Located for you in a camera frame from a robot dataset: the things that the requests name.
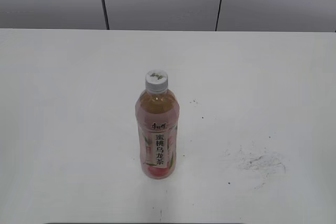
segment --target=plastic bottle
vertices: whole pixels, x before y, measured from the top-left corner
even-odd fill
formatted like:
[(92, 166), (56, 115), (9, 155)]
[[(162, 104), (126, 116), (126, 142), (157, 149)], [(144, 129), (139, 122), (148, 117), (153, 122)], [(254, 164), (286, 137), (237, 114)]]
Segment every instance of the plastic bottle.
[(140, 161), (151, 178), (166, 178), (175, 169), (176, 135), (180, 106), (168, 89), (168, 75), (152, 70), (135, 105), (140, 141)]

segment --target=bottle cap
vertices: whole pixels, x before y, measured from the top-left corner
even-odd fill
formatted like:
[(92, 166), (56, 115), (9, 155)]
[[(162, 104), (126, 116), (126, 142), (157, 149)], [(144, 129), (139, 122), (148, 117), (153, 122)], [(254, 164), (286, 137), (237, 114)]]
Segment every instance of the bottle cap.
[(155, 69), (146, 74), (146, 89), (153, 94), (161, 94), (168, 89), (168, 75), (165, 71)]

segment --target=white powder stain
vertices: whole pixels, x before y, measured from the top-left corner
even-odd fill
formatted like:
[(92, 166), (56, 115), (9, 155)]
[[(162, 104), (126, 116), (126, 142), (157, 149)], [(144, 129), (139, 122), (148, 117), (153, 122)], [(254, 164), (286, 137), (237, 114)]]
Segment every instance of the white powder stain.
[(285, 174), (286, 167), (283, 163), (282, 155), (276, 152), (269, 153), (268, 151), (254, 150), (244, 152), (242, 148), (238, 151), (236, 155), (231, 155), (231, 153), (226, 150), (223, 153), (223, 157), (227, 161), (229, 167), (238, 169), (240, 172), (245, 173), (247, 171), (257, 173), (260, 176), (260, 183), (254, 187), (255, 190), (261, 189), (268, 181), (270, 176), (274, 174)]

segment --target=bottle label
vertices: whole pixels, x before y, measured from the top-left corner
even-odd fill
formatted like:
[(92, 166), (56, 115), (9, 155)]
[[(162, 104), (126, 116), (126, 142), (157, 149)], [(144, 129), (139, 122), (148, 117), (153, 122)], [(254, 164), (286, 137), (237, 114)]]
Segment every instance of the bottle label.
[(175, 162), (177, 124), (165, 131), (145, 131), (139, 127), (140, 147), (144, 149), (144, 162), (156, 168), (171, 168)]

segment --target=white table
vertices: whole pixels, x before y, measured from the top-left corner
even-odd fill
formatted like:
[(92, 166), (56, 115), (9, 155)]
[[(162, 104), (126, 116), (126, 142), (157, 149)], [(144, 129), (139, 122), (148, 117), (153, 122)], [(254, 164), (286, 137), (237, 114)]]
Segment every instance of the white table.
[[(141, 171), (166, 70), (177, 166)], [(336, 223), (336, 34), (0, 30), (0, 223)]]

